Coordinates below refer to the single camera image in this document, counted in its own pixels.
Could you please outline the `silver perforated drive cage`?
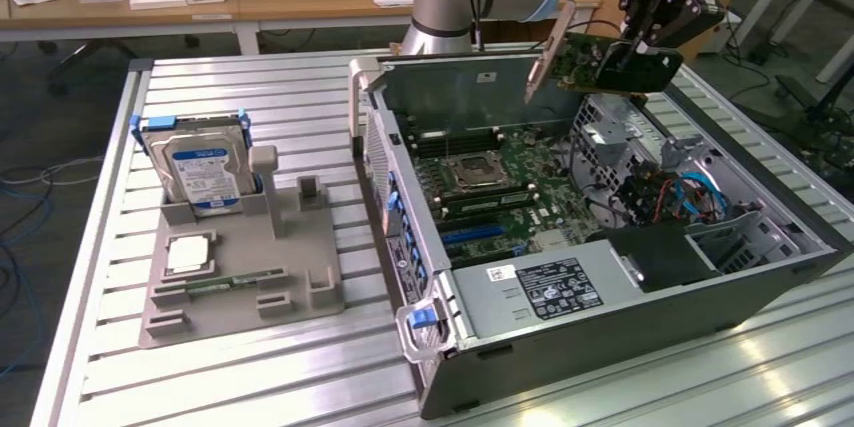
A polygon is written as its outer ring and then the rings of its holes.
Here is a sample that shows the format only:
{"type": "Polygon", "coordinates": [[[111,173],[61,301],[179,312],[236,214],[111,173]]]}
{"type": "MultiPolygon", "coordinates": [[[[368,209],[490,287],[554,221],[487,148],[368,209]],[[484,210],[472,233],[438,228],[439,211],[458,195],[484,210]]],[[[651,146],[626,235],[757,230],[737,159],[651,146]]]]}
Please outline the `silver perforated drive cage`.
{"type": "Polygon", "coordinates": [[[582,144],[591,148],[599,166],[627,170],[631,158],[662,166],[666,136],[627,97],[587,95],[577,125],[582,144]]]}

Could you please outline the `grey parts rack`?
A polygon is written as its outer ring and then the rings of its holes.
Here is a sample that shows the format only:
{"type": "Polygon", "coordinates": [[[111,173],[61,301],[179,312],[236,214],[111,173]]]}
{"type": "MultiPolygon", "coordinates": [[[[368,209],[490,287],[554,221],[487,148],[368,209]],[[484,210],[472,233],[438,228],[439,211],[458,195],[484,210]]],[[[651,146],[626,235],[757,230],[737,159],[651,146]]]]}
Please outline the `grey parts rack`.
{"type": "Polygon", "coordinates": [[[187,203],[160,208],[138,345],[152,349],[336,314],[344,309],[328,190],[314,175],[279,188],[272,146],[248,151],[262,190],[240,211],[199,218],[187,203]],[[196,272],[166,274],[174,239],[204,236],[208,262],[196,272]],[[191,296],[188,283],[275,270],[258,285],[191,296]]]}

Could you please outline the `silver CPU chip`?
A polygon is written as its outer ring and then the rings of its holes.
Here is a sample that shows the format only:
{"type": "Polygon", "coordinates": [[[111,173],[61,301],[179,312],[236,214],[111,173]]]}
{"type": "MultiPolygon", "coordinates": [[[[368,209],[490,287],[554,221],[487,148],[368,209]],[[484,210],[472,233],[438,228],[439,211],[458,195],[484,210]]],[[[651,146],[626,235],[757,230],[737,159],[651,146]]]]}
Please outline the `silver CPU chip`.
{"type": "Polygon", "coordinates": [[[210,241],[204,236],[180,237],[168,246],[166,274],[196,272],[208,262],[210,241]]]}

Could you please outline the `silver disk bay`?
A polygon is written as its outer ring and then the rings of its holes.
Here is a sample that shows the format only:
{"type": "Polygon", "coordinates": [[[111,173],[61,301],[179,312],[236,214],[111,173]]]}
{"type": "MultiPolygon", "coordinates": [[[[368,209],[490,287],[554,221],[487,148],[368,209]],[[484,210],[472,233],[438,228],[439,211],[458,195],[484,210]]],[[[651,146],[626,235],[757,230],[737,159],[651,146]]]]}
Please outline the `silver disk bay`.
{"type": "Polygon", "coordinates": [[[691,224],[685,230],[721,274],[738,273],[802,254],[791,237],[758,211],[714,224],[691,224]]]}

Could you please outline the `RAM stick with white label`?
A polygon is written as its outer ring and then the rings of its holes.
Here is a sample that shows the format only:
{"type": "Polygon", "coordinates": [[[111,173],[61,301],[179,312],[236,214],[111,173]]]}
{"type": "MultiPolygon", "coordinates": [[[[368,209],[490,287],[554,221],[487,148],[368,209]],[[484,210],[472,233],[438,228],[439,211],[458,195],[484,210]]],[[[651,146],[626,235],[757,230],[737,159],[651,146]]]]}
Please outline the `RAM stick with white label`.
{"type": "Polygon", "coordinates": [[[533,184],[499,189],[443,195],[434,198],[444,217],[474,215],[484,211],[499,211],[530,206],[539,199],[533,184]]]}

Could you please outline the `green graphics card black cooler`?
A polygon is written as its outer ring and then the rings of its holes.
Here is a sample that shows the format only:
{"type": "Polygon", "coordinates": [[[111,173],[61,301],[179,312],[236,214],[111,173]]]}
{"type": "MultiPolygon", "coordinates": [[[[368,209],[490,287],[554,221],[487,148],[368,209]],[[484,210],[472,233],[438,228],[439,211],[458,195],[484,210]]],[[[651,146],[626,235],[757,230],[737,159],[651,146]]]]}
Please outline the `green graphics card black cooler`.
{"type": "Polygon", "coordinates": [[[642,47],[633,40],[577,33],[577,4],[563,0],[543,50],[526,80],[525,100],[531,101],[551,80],[575,92],[651,93],[662,91],[682,66],[681,53],[642,47]]]}

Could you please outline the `open black PC case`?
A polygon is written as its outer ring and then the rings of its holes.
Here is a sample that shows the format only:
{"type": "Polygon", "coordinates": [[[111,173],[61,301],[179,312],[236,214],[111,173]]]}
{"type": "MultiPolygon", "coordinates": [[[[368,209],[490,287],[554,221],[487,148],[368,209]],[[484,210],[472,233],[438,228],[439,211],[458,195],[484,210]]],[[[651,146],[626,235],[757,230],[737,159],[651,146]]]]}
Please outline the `open black PC case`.
{"type": "Polygon", "coordinates": [[[539,57],[531,50],[420,57],[370,55],[350,63],[351,136],[372,237],[392,296],[394,325],[414,375],[419,414],[450,417],[529,389],[679,343],[735,329],[787,291],[854,254],[854,242],[818,212],[854,210],[818,181],[787,183],[798,162],[731,106],[695,99],[683,69],[659,92],[575,92],[549,81],[525,100],[539,57]],[[666,136],[662,166],[631,158],[602,167],[582,144],[586,96],[627,97],[666,136]],[[404,125],[426,130],[533,124],[570,136],[571,177],[597,183],[626,214],[607,240],[645,275],[642,297],[569,322],[478,338],[455,299],[452,267],[406,147],[404,125]],[[721,274],[687,236],[695,223],[767,215],[802,249],[794,259],[721,274]],[[435,326],[407,315],[432,308],[435,326]]]}

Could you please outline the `green RAM stick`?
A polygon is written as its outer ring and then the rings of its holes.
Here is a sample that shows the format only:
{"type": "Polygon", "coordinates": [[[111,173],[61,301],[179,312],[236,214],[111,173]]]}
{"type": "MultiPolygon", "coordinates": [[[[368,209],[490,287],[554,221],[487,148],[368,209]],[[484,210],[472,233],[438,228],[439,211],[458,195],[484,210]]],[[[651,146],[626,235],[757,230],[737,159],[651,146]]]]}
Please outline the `green RAM stick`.
{"type": "Polygon", "coordinates": [[[275,270],[252,272],[248,274],[194,281],[187,284],[186,290],[191,296],[211,295],[248,288],[258,285],[262,278],[278,274],[275,270]]]}

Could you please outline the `grey power supply unit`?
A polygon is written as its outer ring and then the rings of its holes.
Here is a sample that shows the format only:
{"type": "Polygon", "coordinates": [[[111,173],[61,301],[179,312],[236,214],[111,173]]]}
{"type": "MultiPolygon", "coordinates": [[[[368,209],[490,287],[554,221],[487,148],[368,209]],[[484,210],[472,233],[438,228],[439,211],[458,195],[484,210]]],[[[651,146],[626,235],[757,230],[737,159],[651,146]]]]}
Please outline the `grey power supply unit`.
{"type": "Polygon", "coordinates": [[[607,240],[452,271],[474,335],[514,334],[638,300],[645,275],[607,240]]]}

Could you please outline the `black chair base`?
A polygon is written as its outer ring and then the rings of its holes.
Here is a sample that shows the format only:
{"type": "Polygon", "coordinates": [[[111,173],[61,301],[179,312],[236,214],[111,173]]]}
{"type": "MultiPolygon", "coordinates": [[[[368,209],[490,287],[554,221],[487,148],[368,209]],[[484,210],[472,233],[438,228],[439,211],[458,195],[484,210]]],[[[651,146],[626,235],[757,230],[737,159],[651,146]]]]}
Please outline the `black chair base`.
{"type": "MultiPolygon", "coordinates": [[[[200,40],[196,35],[184,34],[183,41],[187,48],[192,49],[200,46],[200,40]]],[[[36,46],[43,54],[53,55],[57,53],[59,47],[55,41],[37,41],[36,46]]],[[[139,58],[135,51],[128,47],[126,42],[119,39],[108,38],[88,40],[48,72],[47,90],[51,96],[61,97],[67,95],[67,84],[60,82],[63,76],[75,66],[77,66],[84,60],[92,57],[95,53],[108,48],[118,51],[130,60],[139,58]]]]}

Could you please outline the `small white box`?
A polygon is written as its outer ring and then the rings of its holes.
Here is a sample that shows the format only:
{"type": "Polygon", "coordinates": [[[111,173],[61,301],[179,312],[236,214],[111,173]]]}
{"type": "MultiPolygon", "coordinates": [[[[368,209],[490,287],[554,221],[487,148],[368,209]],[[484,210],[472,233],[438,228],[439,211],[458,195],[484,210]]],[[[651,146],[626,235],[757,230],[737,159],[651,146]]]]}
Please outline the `small white box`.
{"type": "Polygon", "coordinates": [[[713,42],[715,47],[715,50],[714,50],[715,53],[722,53],[725,49],[733,45],[738,28],[741,27],[741,22],[742,22],[742,19],[739,15],[729,11],[725,15],[723,20],[719,22],[719,25],[715,28],[714,42],[713,42]]]}

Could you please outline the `green motherboard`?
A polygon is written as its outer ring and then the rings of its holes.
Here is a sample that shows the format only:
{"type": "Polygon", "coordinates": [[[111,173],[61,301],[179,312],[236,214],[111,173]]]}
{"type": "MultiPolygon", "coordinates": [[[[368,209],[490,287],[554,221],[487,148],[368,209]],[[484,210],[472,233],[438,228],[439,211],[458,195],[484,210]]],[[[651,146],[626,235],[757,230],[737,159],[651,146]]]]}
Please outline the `green motherboard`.
{"type": "Polygon", "coordinates": [[[527,124],[403,132],[415,177],[450,263],[480,263],[581,244],[623,225],[605,188],[571,177],[570,136],[527,124]]]}

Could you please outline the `CPU socket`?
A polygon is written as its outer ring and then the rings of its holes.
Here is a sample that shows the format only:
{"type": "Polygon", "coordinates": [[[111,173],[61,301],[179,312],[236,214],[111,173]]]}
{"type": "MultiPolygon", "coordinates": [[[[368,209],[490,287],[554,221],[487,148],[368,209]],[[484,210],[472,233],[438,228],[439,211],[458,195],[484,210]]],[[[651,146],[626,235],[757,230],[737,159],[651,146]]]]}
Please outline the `CPU socket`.
{"type": "Polygon", "coordinates": [[[448,158],[447,165],[462,192],[496,188],[508,183],[508,174],[495,151],[456,155],[448,158]]]}

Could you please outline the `blue expansion slot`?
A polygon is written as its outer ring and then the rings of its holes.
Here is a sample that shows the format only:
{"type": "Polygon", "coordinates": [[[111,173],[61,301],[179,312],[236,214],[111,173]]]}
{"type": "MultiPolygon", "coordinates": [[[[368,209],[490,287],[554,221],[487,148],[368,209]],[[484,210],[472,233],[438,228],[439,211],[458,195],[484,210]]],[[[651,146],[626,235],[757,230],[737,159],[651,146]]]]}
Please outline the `blue expansion slot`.
{"type": "Polygon", "coordinates": [[[455,245],[502,236],[504,232],[506,229],[499,224],[488,224],[443,233],[440,240],[444,245],[455,245]]]}

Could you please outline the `black equipment stand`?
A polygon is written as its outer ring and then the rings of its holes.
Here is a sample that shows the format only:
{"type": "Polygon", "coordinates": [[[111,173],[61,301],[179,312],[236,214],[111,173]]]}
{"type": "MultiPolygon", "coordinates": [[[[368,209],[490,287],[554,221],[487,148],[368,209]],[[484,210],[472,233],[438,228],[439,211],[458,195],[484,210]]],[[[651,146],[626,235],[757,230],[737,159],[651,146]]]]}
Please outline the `black equipment stand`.
{"type": "Polygon", "coordinates": [[[801,149],[817,150],[834,168],[854,175],[854,108],[843,110],[838,106],[843,90],[854,80],[854,35],[815,79],[831,81],[821,97],[794,77],[775,77],[775,95],[791,98],[799,106],[782,117],[782,132],[801,149]]]}

